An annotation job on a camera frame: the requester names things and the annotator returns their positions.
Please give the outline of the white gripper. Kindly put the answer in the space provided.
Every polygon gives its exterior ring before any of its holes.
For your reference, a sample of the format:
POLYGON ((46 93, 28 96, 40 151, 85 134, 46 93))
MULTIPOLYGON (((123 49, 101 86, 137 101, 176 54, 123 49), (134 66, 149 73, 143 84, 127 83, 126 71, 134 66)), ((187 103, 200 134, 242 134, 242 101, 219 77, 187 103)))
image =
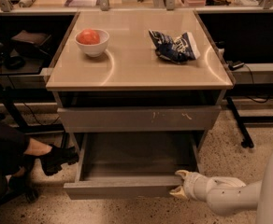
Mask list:
POLYGON ((169 194, 179 199, 193 199, 205 202, 208 196, 208 185, 211 179, 197 172, 178 170, 175 175, 183 179, 182 186, 170 190, 169 194))

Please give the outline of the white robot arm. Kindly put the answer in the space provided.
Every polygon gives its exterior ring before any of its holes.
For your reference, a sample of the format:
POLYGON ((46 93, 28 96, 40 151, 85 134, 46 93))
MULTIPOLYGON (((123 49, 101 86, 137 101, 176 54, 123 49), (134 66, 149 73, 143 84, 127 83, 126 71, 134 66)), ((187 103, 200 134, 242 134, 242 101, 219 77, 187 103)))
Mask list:
POLYGON ((263 179, 248 185, 235 177, 207 177, 186 170, 178 170, 176 175, 182 184, 170 191, 172 196, 204 202, 218 216, 255 210, 256 224, 273 224, 273 152, 263 179))

